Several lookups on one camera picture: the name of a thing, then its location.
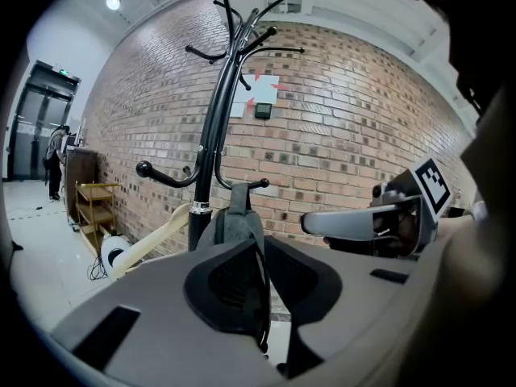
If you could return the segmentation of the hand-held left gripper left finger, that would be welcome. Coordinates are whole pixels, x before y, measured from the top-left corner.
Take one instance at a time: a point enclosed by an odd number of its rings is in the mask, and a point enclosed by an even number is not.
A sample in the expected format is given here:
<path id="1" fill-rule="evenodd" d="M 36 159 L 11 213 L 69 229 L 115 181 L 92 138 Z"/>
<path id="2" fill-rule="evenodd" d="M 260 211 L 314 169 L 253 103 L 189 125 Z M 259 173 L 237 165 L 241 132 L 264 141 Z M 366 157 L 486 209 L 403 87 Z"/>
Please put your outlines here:
<path id="1" fill-rule="evenodd" d="M 193 267 L 183 291 L 192 311 L 219 332 L 251 336 L 262 352 L 268 350 L 270 281 L 264 256 L 255 239 L 212 247 Z"/>

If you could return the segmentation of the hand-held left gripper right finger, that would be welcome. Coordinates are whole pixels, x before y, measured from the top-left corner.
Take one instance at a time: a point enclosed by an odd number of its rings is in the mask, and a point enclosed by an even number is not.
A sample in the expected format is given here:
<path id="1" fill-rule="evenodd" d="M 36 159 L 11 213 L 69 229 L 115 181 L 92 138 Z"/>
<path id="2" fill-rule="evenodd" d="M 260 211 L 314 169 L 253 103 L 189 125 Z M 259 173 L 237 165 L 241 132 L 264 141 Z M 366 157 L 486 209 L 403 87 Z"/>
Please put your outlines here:
<path id="1" fill-rule="evenodd" d="M 324 361 L 302 341 L 299 329 L 323 320 L 338 301 L 343 284 L 331 266 L 272 236 L 264 240 L 264 254 L 269 278 L 291 316 L 283 372 L 291 379 Z"/>

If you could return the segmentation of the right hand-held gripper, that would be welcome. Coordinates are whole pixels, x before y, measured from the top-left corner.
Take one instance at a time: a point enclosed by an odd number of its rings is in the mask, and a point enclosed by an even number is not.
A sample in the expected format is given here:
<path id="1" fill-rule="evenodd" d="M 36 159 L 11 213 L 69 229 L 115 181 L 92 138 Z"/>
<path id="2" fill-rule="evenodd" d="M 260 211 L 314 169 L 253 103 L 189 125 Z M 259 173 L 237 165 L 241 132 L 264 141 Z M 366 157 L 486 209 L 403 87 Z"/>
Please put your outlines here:
<path id="1" fill-rule="evenodd" d="M 305 213 L 300 224 L 306 234 L 323 236 L 335 251 L 410 258 L 435 239 L 451 198 L 437 164 L 428 157 L 391 181 L 375 185 L 371 207 Z"/>

